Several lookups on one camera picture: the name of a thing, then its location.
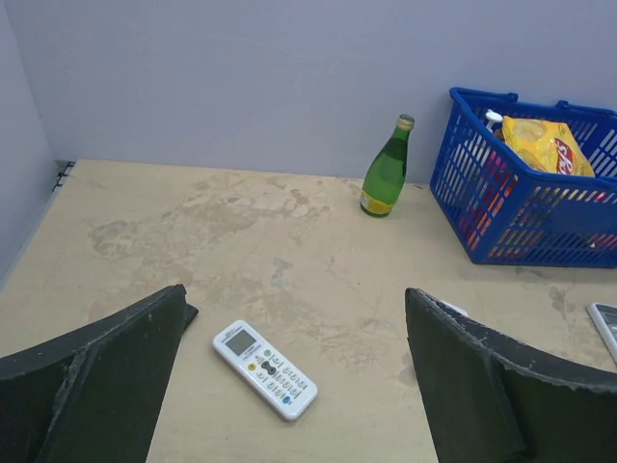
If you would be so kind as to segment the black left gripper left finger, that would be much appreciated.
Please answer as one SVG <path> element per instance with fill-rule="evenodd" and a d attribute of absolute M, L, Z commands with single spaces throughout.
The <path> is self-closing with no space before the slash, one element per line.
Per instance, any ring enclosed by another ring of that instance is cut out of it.
<path fill-rule="evenodd" d="M 1 360 L 4 462 L 144 462 L 198 310 L 164 287 Z"/>

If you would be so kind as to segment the white air conditioner remote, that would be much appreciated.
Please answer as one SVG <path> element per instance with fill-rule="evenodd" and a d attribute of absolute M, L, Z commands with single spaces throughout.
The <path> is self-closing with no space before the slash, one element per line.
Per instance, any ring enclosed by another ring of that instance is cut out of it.
<path fill-rule="evenodd" d="M 216 335 L 212 346 L 286 421 L 298 420 L 317 398 L 316 384 L 244 320 Z"/>

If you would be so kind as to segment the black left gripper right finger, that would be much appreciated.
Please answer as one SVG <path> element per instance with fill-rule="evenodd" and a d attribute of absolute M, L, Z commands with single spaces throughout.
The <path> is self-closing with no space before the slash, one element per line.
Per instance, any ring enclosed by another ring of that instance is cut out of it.
<path fill-rule="evenodd" d="M 405 313 L 439 461 L 615 461 L 615 373 L 510 338 L 421 289 L 407 289 Z"/>

